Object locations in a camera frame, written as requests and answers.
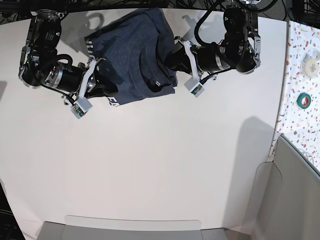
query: tape roll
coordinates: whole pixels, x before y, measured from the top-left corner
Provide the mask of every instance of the tape roll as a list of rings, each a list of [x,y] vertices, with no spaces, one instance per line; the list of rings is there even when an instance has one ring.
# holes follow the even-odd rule
[[[305,74],[309,78],[315,78],[319,72],[319,65],[316,59],[308,59],[304,67]]]
[[[307,93],[301,93],[296,101],[301,109],[307,109],[311,104],[311,97]]]

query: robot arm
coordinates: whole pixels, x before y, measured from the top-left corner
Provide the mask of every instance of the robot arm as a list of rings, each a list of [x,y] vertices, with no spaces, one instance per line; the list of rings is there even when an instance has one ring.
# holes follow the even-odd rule
[[[261,38],[258,34],[258,15],[255,12],[248,11],[237,4],[231,4],[223,14],[226,33],[221,43],[204,42],[199,36],[202,23],[222,2],[224,1],[217,0],[196,24],[194,36],[201,46],[190,43],[193,56],[190,58],[187,54],[188,49],[184,47],[184,40],[176,37],[181,48],[166,59],[166,65],[170,69],[193,74],[193,76],[195,73],[192,73],[194,69],[192,62],[195,62],[198,77],[190,79],[185,86],[196,97],[203,92],[207,80],[216,77],[219,73],[235,69],[241,74],[250,74],[260,66]],[[205,72],[209,75],[201,79]]]
[[[58,9],[55,1],[45,1],[45,6],[32,5],[34,16],[21,53],[19,78],[28,87],[44,87],[62,94],[64,103],[71,104],[71,111],[81,118],[92,107],[89,98],[113,97],[118,88],[97,70],[103,59],[90,59],[89,66],[79,63],[75,67],[71,56],[58,54],[56,47],[62,32],[62,16],[66,15],[69,1],[59,0]],[[195,38],[201,46],[176,37],[182,47],[165,60],[170,69],[193,75],[191,82],[185,85],[196,97],[203,92],[201,89],[207,80],[219,73],[236,69],[249,74],[260,66],[258,16],[249,7],[251,4],[243,8],[233,2],[227,7],[223,15],[226,34],[220,44],[207,43],[200,38],[201,24],[223,1],[217,0],[195,27]],[[201,79],[205,72],[209,75]]]
[[[19,78],[27,87],[44,87],[62,94],[64,103],[71,104],[71,111],[81,118],[92,107],[89,98],[113,97],[118,88],[99,74],[97,66],[103,59],[90,59],[88,67],[83,63],[76,67],[71,56],[58,54],[56,47],[62,32],[63,17],[60,16],[63,14],[42,9],[31,19],[22,48]]]

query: black wire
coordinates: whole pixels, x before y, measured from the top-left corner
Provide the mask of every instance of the black wire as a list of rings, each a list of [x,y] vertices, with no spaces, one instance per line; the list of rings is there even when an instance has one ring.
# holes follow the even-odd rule
[[[194,10],[203,10],[203,8],[194,7],[196,1],[189,2],[189,5],[186,4],[183,0],[176,0],[174,4],[173,2],[170,2],[175,8],[183,8],[183,9],[194,9]]]
[[[307,6],[311,7],[312,9],[314,8],[314,7],[313,7],[310,3],[308,3],[308,2],[305,2],[304,5],[307,5]]]
[[[115,2],[115,3],[111,4],[110,6],[114,6],[114,5],[118,5],[118,4],[123,4],[123,5],[125,5],[125,4],[127,4],[127,3],[129,3],[129,2],[142,3],[143,1],[141,1],[141,0],[122,0],[122,1]]]
[[[208,2],[206,0],[204,0],[204,6],[205,6],[205,9],[209,8]]]
[[[283,4],[283,8],[284,8],[284,18],[282,19],[282,21],[285,21],[287,16],[288,16],[288,13],[287,13],[287,8],[286,8],[286,5],[285,5],[285,2],[284,0],[281,0],[282,1],[282,4]]]
[[[317,9],[318,11],[320,11],[320,6],[316,2],[310,0],[307,4],[310,5],[313,9]]]
[[[16,14],[16,12],[13,12],[10,16],[5,18],[8,23],[12,23],[14,21],[15,16],[13,16],[11,20],[9,20],[9,17],[11,17],[13,14]]]
[[[173,7],[175,7],[177,9],[177,5],[175,5],[172,1],[169,2],[169,5],[172,5]]]
[[[201,80],[200,80],[200,83],[203,85],[203,84],[205,84],[210,78],[212,78],[214,75],[228,72],[228,71],[230,71],[231,69],[232,69],[232,68],[230,67],[230,68],[225,69],[225,70],[216,71],[216,72],[214,72],[214,73],[211,73],[211,74],[209,74],[208,76],[206,76],[204,79],[201,79]]]
[[[16,14],[13,16],[13,18],[12,18],[12,22],[17,21],[17,18],[16,18],[16,17],[18,16],[18,14],[19,14],[19,13],[16,13]]]
[[[65,96],[65,97],[69,100],[69,102],[70,102],[72,105],[75,104],[75,100],[73,100],[72,97],[70,97],[68,94],[64,93],[63,91],[59,91],[59,90],[57,90],[57,89],[51,88],[51,87],[49,87],[49,86],[46,86],[46,85],[44,85],[42,82],[40,82],[39,79],[34,75],[34,72],[32,71],[32,68],[31,68],[31,66],[30,66],[30,61],[31,61],[31,57],[29,57],[29,59],[28,59],[28,67],[29,67],[29,71],[30,71],[30,73],[31,73],[31,77],[34,78],[34,79],[38,82],[38,84],[40,84],[40,85],[41,85],[42,87],[44,87],[45,89],[49,89],[49,90],[52,90],[52,91],[57,92],[57,93],[59,93],[59,94],[62,94],[63,96]]]
[[[222,9],[225,11],[226,10],[226,8],[220,3],[219,4],[220,5],[220,10],[222,11]]]
[[[262,8],[262,9],[252,9],[252,8],[246,6],[245,4],[243,4],[241,2],[241,0],[235,0],[235,1],[240,5],[241,8],[247,10],[248,12],[255,13],[255,14],[261,14],[261,13],[269,10],[270,8],[272,8],[278,0],[272,0],[272,2],[268,6]]]
[[[313,13],[313,14],[317,14],[318,12],[314,11],[314,10],[308,10],[308,9],[305,9],[306,12],[308,13]]]
[[[211,14],[211,12],[218,6],[219,3],[224,2],[224,0],[217,0],[209,9],[208,11],[205,12],[205,14],[200,18],[200,20],[196,23],[195,28],[194,28],[194,36],[196,41],[204,46],[204,47],[209,47],[210,43],[207,43],[203,41],[200,36],[199,36],[199,29],[201,25],[204,23],[204,21],[207,19],[207,17]]]
[[[4,240],[9,240],[9,238],[10,238],[11,233],[12,233],[13,230],[14,230],[14,226],[11,225],[10,228],[9,228],[9,230],[8,230],[8,232],[7,232],[7,234],[5,235]]]
[[[69,13],[66,13],[66,14],[61,18],[60,21],[62,21],[63,19],[65,19],[65,18],[68,16],[68,14],[69,14]]]
[[[293,22],[300,23],[300,20],[297,18],[297,16],[296,16],[296,12],[295,12],[294,8],[293,8],[293,7],[291,7],[289,10],[291,11],[292,16],[293,16],[293,20],[292,20],[292,18],[291,18],[291,16],[290,16],[290,14],[288,15],[288,16],[289,16],[289,18],[290,18],[290,20],[291,20],[291,21],[293,21]]]
[[[268,16],[267,14],[265,14],[264,12],[262,13],[263,15],[267,16],[268,18],[272,19],[272,17]]]

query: dark gray t-shirt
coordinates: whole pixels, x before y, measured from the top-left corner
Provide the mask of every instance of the dark gray t-shirt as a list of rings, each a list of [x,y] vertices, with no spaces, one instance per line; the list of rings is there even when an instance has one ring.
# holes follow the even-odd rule
[[[174,94],[176,72],[164,65],[173,33],[158,8],[136,10],[85,38],[90,55],[104,57],[99,72],[117,85],[113,106]]]

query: cable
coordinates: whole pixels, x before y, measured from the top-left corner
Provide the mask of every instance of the cable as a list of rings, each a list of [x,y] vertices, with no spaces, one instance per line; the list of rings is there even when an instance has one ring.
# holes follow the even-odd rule
[[[310,153],[308,153],[307,151],[305,151],[305,150],[303,150],[303,149],[301,149],[301,148],[298,148],[298,150],[299,150],[302,154],[305,154],[305,155],[306,155],[306,159],[307,159],[308,161],[310,161],[310,160],[309,160],[309,157],[311,157],[311,159],[312,159],[312,164],[315,165],[314,157],[313,157]]]
[[[312,0],[310,0],[309,1],[309,3],[307,3],[310,7],[312,7],[314,10],[316,10],[316,11],[320,11],[320,6],[316,3],[316,2],[314,2],[314,1],[312,1]]]
[[[10,228],[8,229],[8,232],[7,232],[6,235],[5,235],[4,240],[9,240],[9,238],[10,238],[11,233],[12,233],[13,230],[14,230],[14,226],[11,224]]]
[[[245,10],[247,10],[248,12],[251,12],[251,13],[254,13],[254,14],[261,14],[261,13],[269,10],[270,8],[272,8],[276,4],[276,2],[278,0],[272,0],[272,2],[268,6],[262,8],[262,9],[252,9],[252,8],[246,6],[245,4],[243,4],[241,2],[241,0],[235,0],[235,1],[240,5],[240,7],[242,7]]]
[[[72,57],[70,55],[68,55],[68,54],[59,54],[57,56],[52,57],[48,61],[44,62],[42,64],[41,71],[46,70],[52,64],[54,64],[54,63],[56,63],[56,62],[58,62],[60,60],[67,60],[68,63],[66,64],[66,66],[68,68],[70,68],[72,66],[73,59],[72,59]]]
[[[60,90],[57,90],[57,89],[54,89],[54,88],[51,88],[49,86],[46,86],[44,85],[42,82],[39,81],[39,79],[34,75],[34,72],[32,71],[32,68],[30,66],[30,62],[31,62],[31,55],[29,55],[29,59],[28,59],[28,67],[29,67],[29,70],[30,70],[30,73],[31,73],[31,77],[34,78],[42,87],[44,87],[45,89],[49,89],[49,90],[52,90],[54,92],[57,92],[59,94],[62,94],[63,96],[65,96],[65,98],[67,98],[69,100],[69,102],[74,105],[75,104],[75,100],[72,99],[72,97],[70,97],[68,94],[64,93],[63,91],[60,91]]]
[[[188,1],[189,5],[186,4],[183,0],[176,0],[175,1],[176,4],[174,4],[173,2],[170,2],[170,3],[177,9],[183,8],[183,9],[203,10],[203,8],[194,7],[195,2],[196,1],[194,2]]]
[[[8,16],[8,17],[5,18],[8,23],[12,23],[12,22],[14,21],[15,16],[13,16],[13,18],[12,18],[11,20],[9,20],[9,18],[10,18],[13,14],[16,14],[16,12],[13,12],[10,16]]]
[[[143,1],[141,1],[141,0],[123,0],[123,1],[118,1],[118,2],[115,2],[115,3],[113,3],[113,4],[110,4],[110,6],[114,6],[114,5],[118,5],[118,4],[123,4],[123,5],[125,5],[125,4],[127,4],[127,3],[129,3],[129,2],[136,2],[136,3],[142,3],[142,4],[145,4]]]
[[[283,8],[284,8],[284,17],[282,19],[282,21],[285,21],[287,16],[288,16],[288,13],[287,13],[287,8],[286,8],[286,5],[285,5],[285,2],[284,0],[281,0],[282,1],[282,5],[283,5]],[[267,16],[268,18],[270,19],[273,19],[272,17],[270,17],[269,15],[265,14],[264,12],[262,13],[263,15]]]
[[[203,84],[205,84],[210,78],[212,78],[214,75],[228,72],[228,71],[230,71],[231,69],[232,69],[232,68],[230,67],[230,68],[225,69],[225,70],[216,71],[216,72],[214,72],[214,73],[211,73],[211,74],[209,74],[208,76],[206,76],[204,79],[201,79],[201,80],[200,80],[200,83],[203,85]]]
[[[18,14],[19,14],[19,13],[16,13],[16,14],[13,16],[12,22],[17,21],[17,19],[18,19],[18,18],[17,18]]]
[[[200,20],[196,23],[195,28],[194,28],[194,36],[196,41],[204,46],[204,47],[210,47],[210,43],[203,41],[200,36],[199,36],[199,29],[201,25],[204,23],[204,21],[209,17],[211,12],[220,4],[224,2],[224,0],[217,0],[209,9],[208,11],[205,12],[205,14],[200,18]]]
[[[175,5],[172,1],[169,2],[169,5],[172,5],[174,8],[177,9],[177,5]]]
[[[66,13],[60,20],[60,22],[62,22],[63,19],[65,19],[68,16],[69,13]]]
[[[305,11],[306,11],[306,12],[308,12],[308,13],[317,14],[317,12],[316,12],[316,11],[312,11],[312,10],[308,10],[308,9],[305,9]]]

